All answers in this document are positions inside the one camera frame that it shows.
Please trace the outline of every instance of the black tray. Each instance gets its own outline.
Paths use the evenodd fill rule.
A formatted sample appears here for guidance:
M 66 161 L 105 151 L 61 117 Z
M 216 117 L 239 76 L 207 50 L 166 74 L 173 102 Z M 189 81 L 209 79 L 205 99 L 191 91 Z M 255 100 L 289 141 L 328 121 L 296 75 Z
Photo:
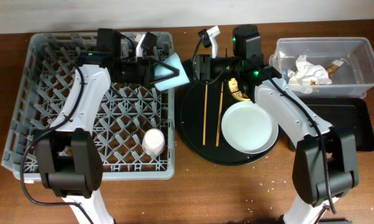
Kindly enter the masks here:
M 220 106 L 220 90 L 221 82 L 208 86 L 208 101 L 207 101 L 207 120 L 206 120 L 206 145 L 202 145 L 203 139 L 203 106 L 205 102 L 205 86 L 196 84 L 185 99 L 183 108 L 180 108 L 182 100 L 185 98 L 185 93 L 191 88 L 192 84 L 186 86 L 181 95 L 177 95 L 175 101 L 176 108 L 176 128 L 179 131 L 183 142 L 197 153 L 200 157 L 214 162 L 216 164 L 237 166 L 248 164 L 257 161 L 265 156 L 275 144 L 278 142 L 281 128 L 279 128 L 278 137 L 275 143 L 266 151 L 258 154 L 246 154 L 237 151 L 231 147 L 222 136 L 220 130 L 219 146 L 216 147 L 218 108 Z M 230 93 L 228 82 L 224 83 L 223 94 L 223 108 L 222 114 L 232 106 L 239 102 Z
M 374 134 L 367 104 L 359 98 L 300 98 L 335 129 L 350 129 L 357 151 L 374 151 Z

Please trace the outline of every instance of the gray dish rack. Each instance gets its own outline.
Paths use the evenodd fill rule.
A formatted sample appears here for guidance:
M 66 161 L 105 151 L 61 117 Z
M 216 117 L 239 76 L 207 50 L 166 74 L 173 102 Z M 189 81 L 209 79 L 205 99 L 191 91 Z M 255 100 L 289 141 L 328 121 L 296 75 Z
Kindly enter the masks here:
M 134 40 L 138 32 L 123 34 Z M 158 37 L 157 46 L 144 56 L 163 61 L 174 53 L 172 36 L 168 32 L 153 34 Z M 96 33 L 32 36 L 1 161 L 15 178 L 19 179 L 19 164 L 34 131 L 48 128 L 65 103 L 75 74 L 72 60 L 95 44 Z M 121 48 L 123 57 L 131 53 L 126 39 L 121 40 Z M 174 175 L 174 90 L 112 85 L 127 98 L 108 90 L 96 116 L 93 139 L 103 161 L 103 180 L 170 179 Z M 158 128 L 165 135 L 165 150 L 156 158 L 141 147 L 150 128 Z M 65 149 L 61 155 L 70 153 Z M 25 164 L 26 182 L 40 181 L 38 168 L 33 152 Z

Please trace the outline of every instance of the white plate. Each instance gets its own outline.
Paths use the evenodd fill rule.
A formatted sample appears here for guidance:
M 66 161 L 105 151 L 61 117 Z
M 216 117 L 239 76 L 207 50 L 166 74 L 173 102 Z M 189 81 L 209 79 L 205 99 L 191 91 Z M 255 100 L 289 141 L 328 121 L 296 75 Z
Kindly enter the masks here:
M 238 151 L 257 154 L 269 149 L 278 136 L 278 123 L 251 101 L 230 106 L 222 119 L 225 140 Z

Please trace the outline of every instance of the brown wooden surface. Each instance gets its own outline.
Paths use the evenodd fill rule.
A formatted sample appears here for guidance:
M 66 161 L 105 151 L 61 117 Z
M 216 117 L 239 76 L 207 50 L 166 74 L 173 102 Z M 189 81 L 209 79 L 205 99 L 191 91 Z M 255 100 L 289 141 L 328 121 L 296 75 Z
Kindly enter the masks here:
M 283 37 L 366 37 L 374 51 L 374 21 L 260 24 L 258 27 L 266 61 L 275 51 L 276 41 Z M 233 28 L 220 27 L 219 55 L 225 55 L 225 48 L 232 54 Z M 194 52 L 200 29 L 148 30 L 170 32 L 176 52 L 186 60 Z M 31 35 L 0 35 L 0 162 Z M 210 49 L 201 52 L 209 53 Z M 368 91 L 365 101 L 374 130 L 374 88 Z M 261 218 L 277 218 L 291 206 L 296 195 L 291 180 L 294 153 L 287 149 L 285 141 L 280 141 L 268 158 L 238 167 L 215 165 L 188 149 L 179 135 L 176 141 L 175 175 L 170 180 L 102 183 L 106 207 L 117 223 L 243 223 L 245 220 L 252 223 Z M 328 212 L 326 217 L 374 223 L 374 152 L 359 153 L 358 165 L 358 187 L 336 203 L 336 216 Z M 39 183 L 28 188 L 36 199 L 59 201 Z M 31 204 L 23 195 L 19 181 L 0 166 L 0 223 L 76 222 L 68 207 Z

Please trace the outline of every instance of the chopstick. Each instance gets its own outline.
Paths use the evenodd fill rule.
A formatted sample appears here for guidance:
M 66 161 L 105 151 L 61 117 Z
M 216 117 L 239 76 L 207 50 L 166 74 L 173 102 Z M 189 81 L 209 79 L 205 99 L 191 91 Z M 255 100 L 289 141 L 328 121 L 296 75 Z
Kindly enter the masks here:
M 220 122 L 222 118 L 222 108 L 223 108 L 223 89 L 224 89 L 224 82 L 222 82 L 222 90 L 220 92 L 220 108 L 218 109 L 216 147 L 218 147 L 218 142 L 220 141 Z
M 203 109 L 203 145 L 206 144 L 206 109 L 207 109 L 207 85 L 205 85 L 205 107 Z

